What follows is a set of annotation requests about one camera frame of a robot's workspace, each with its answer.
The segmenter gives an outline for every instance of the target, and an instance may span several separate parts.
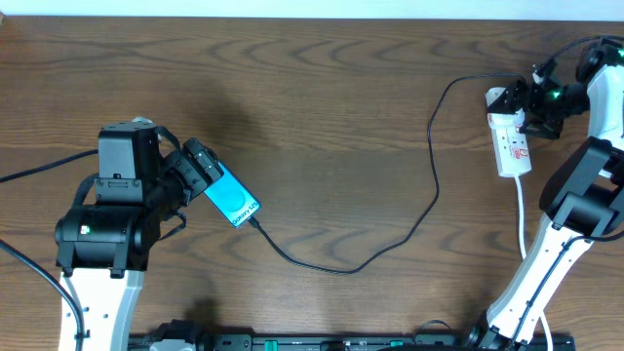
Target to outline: wood grain surface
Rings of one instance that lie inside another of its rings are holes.
[[[260,199],[257,216],[288,253],[353,268],[403,238],[434,195],[426,123],[452,79],[529,75],[534,63],[619,23],[8,18],[0,29],[0,175],[97,147],[107,123],[146,116],[196,137]],[[571,79],[578,51],[560,71]],[[151,251],[133,332],[191,319],[256,332],[413,332],[442,319],[461,330],[520,263],[514,182],[496,174],[484,92],[462,82],[434,125],[442,193],[403,247],[354,276],[291,266],[249,226],[206,199],[188,227]],[[584,139],[530,139],[526,232],[545,181]],[[0,236],[55,268],[54,229],[97,157],[0,184]],[[546,315],[579,350],[619,350],[622,243],[597,244]],[[0,348],[54,350],[60,298],[0,254]]]

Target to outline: white power strip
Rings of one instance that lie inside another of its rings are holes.
[[[492,104],[505,88],[492,88],[486,93],[487,106]],[[530,171],[527,137],[518,132],[525,121],[525,112],[520,109],[515,114],[489,113],[487,122],[494,141],[494,154],[498,175],[520,176]]]

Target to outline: black cable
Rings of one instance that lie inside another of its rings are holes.
[[[82,350],[82,343],[83,343],[83,335],[84,335],[83,334],[83,330],[85,329],[85,324],[84,324],[85,322],[83,320],[82,311],[78,307],[78,304],[76,303],[76,301],[74,301],[74,299],[71,297],[71,295],[55,279],[55,277],[53,277],[50,273],[48,273],[45,269],[43,269],[43,267],[41,267],[35,261],[33,261],[32,259],[28,258],[23,253],[20,253],[17,249],[15,249],[11,245],[7,244],[4,240],[0,240],[0,249],[6,251],[8,254],[10,254],[11,256],[13,256],[15,258],[17,258],[23,264],[27,265],[28,268],[30,268],[33,271],[37,272],[43,279],[46,280],[46,282],[50,283],[50,285],[58,293],[60,293],[60,296],[62,296],[62,298],[65,299],[65,301],[69,305],[69,308],[71,308],[71,311],[74,313],[74,318],[76,318],[76,335],[75,335],[75,338],[76,338],[76,351],[81,351]]]
[[[14,174],[14,175],[6,175],[6,176],[3,176],[3,177],[0,177],[0,183],[7,182],[9,180],[13,180],[13,179],[17,179],[17,178],[21,178],[23,176],[30,176],[30,175],[34,175],[34,174],[37,174],[37,173],[40,173],[40,172],[44,172],[44,171],[47,171],[47,170],[52,169],[54,167],[58,167],[60,165],[64,165],[66,163],[69,163],[71,161],[78,160],[79,158],[95,155],[97,153],[98,153],[97,150],[85,151],[85,152],[81,152],[81,153],[73,155],[73,156],[69,156],[69,157],[64,158],[62,160],[55,161],[55,162],[53,162],[51,164],[34,168],[32,170],[22,171],[22,172]]]
[[[94,182],[96,182],[96,178],[98,176],[99,174],[87,175],[87,177],[80,182],[80,185],[78,185],[78,189],[76,190],[76,195],[74,195],[74,202],[72,206],[81,206],[85,203],[87,195],[89,195],[89,192],[94,186]]]
[[[175,234],[177,234],[178,232],[182,231],[182,229],[186,228],[186,214],[183,214],[182,211],[175,211],[175,215],[177,215],[177,217],[182,220],[182,223],[180,223],[176,228],[170,230],[169,233],[167,233],[167,234],[163,235],[162,237],[160,237],[158,239],[158,241],[162,241],[162,240],[165,240],[167,238],[171,238]]]
[[[427,327],[429,326],[433,326],[433,325],[443,325],[445,327],[447,327],[448,330],[452,330],[452,328],[447,324],[447,322],[443,321],[443,320],[431,320],[431,321],[427,321],[423,324],[420,325],[420,328],[418,328],[416,330],[416,332],[413,334],[413,336],[411,337],[411,339],[413,340],[413,343],[416,343],[416,337],[422,332],[424,331]]]
[[[572,246],[572,244],[574,244],[574,242],[579,241],[579,240],[586,240],[588,243],[592,241],[596,241],[599,243],[606,243],[606,242],[611,242],[611,241],[622,239],[623,237],[624,237],[624,230],[615,235],[611,235],[607,237],[577,236],[577,237],[570,239],[567,243],[565,243],[564,247],[557,255],[557,259],[555,259],[555,262],[553,262],[553,264],[550,266],[550,268],[546,272],[546,275],[544,275],[544,278],[542,279],[542,281],[539,282],[539,285],[537,286],[537,289],[533,293],[533,296],[531,297],[529,301],[526,302],[525,312],[523,313],[523,316],[520,318],[518,327],[514,331],[512,338],[509,340],[509,344],[507,348],[510,349],[511,347],[513,347],[514,343],[516,342],[515,340],[518,338],[518,335],[520,335],[520,331],[522,330],[523,325],[525,324],[525,321],[527,320],[528,312],[530,312],[530,309],[531,307],[533,307],[535,300],[537,299],[539,294],[542,292],[542,289],[544,289],[546,282],[548,282],[548,279],[550,279],[550,276],[553,274],[553,272],[555,271],[559,263],[564,258],[564,254],[566,254],[569,251],[569,248]]]
[[[574,40],[573,42],[571,42],[571,43],[565,45],[564,47],[560,48],[557,52],[552,54],[548,58],[548,60],[546,60],[546,62],[550,61],[551,59],[555,59],[557,56],[563,54],[564,52],[568,51],[569,49],[571,49],[571,48],[573,48],[573,47],[575,47],[575,46],[577,46],[579,44],[587,43],[589,41],[594,41],[594,40],[602,40],[602,39],[624,41],[624,36],[619,36],[619,35],[594,35],[594,36],[580,38],[580,39]]]
[[[269,245],[271,245],[273,250],[275,250],[275,252],[278,255],[280,255],[283,259],[285,259],[287,262],[289,262],[291,264],[294,264],[296,266],[303,267],[303,268],[319,270],[319,271],[322,271],[322,272],[332,273],[332,274],[348,275],[348,274],[358,273],[359,271],[364,269],[364,267],[369,265],[369,263],[371,263],[374,259],[376,259],[379,256],[381,256],[382,254],[385,254],[385,253],[387,253],[387,252],[389,252],[389,251],[391,251],[393,249],[396,249],[396,248],[400,247],[401,245],[403,245],[404,243],[406,243],[411,238],[413,233],[416,231],[416,228],[418,228],[418,225],[420,225],[420,222],[422,222],[422,220],[429,214],[431,209],[433,209],[434,205],[436,205],[436,202],[438,201],[438,198],[440,197],[440,182],[438,181],[438,172],[436,171],[436,165],[435,165],[434,157],[433,157],[433,146],[432,146],[432,141],[431,141],[431,127],[433,125],[434,119],[436,118],[436,114],[438,113],[438,110],[440,109],[440,106],[442,105],[442,101],[444,101],[445,96],[447,95],[447,92],[449,91],[450,87],[452,87],[452,85],[457,83],[457,82],[461,82],[461,81],[465,81],[465,80],[480,79],[480,78],[491,78],[491,77],[516,77],[516,78],[519,78],[519,79],[525,81],[525,78],[521,74],[518,74],[518,73],[502,72],[502,73],[479,74],[479,75],[473,75],[473,76],[467,76],[467,77],[460,77],[460,78],[457,78],[457,79],[453,80],[452,82],[450,82],[447,85],[447,87],[445,88],[444,92],[442,93],[442,96],[440,97],[440,100],[438,101],[438,105],[436,106],[436,109],[433,111],[433,114],[431,115],[431,118],[429,119],[429,124],[427,125],[427,143],[429,145],[429,159],[431,161],[431,172],[433,173],[433,178],[434,178],[434,180],[436,182],[436,195],[434,196],[433,200],[431,201],[431,204],[429,204],[429,206],[427,206],[427,209],[425,209],[425,211],[420,215],[420,217],[418,218],[418,220],[416,221],[414,226],[409,231],[409,233],[406,236],[406,238],[403,239],[402,241],[400,241],[400,242],[398,242],[396,244],[392,244],[392,245],[390,245],[390,246],[388,246],[388,247],[378,251],[377,253],[375,253],[373,256],[371,256],[369,259],[367,259],[364,263],[362,263],[357,268],[354,268],[354,269],[351,269],[351,270],[339,270],[339,269],[331,269],[331,268],[320,267],[320,266],[304,263],[304,262],[298,261],[298,260],[296,260],[294,258],[291,258],[285,252],[283,252],[282,249],[280,249],[277,246],[277,244],[275,244],[275,242],[273,242],[273,240],[266,233],[266,231],[264,231],[264,229],[262,229],[262,226],[260,226],[260,223],[257,221],[257,219],[255,219],[254,217],[251,217],[250,218],[250,224],[252,225],[252,227],[257,229],[264,236],[264,238],[266,238],[266,241],[269,243]]]

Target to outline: white cable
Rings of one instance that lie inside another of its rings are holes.
[[[525,259],[527,257],[527,249],[525,248],[525,200],[523,197],[523,187],[520,183],[520,177],[514,175],[516,181],[516,189],[518,190],[518,245],[520,246],[520,256]],[[539,320],[542,323],[542,329],[546,336],[546,350],[553,351],[553,336],[550,334],[548,322],[544,311],[539,314]]]

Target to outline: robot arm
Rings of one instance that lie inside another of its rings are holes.
[[[550,78],[553,69],[553,62],[541,66],[531,88],[523,82],[508,87],[488,112],[510,114],[521,108],[531,115],[521,132],[557,138],[565,117],[589,108],[588,139],[547,182],[539,204],[544,215],[533,246],[468,338],[471,346],[499,348],[511,341],[516,349],[526,347],[567,271],[592,246],[591,240],[575,238],[603,236],[623,219],[624,51],[606,40],[589,47],[577,68],[578,83],[571,86],[555,84]],[[617,188],[594,184],[598,175]]]
[[[158,137],[175,150],[163,158]],[[215,154],[192,138],[151,123],[105,126],[98,137],[99,174],[88,177],[57,225],[60,282],[82,310],[85,350],[127,349],[130,324],[160,223],[222,179]],[[84,205],[95,184],[97,201]],[[75,347],[76,322],[62,304],[58,350]]]

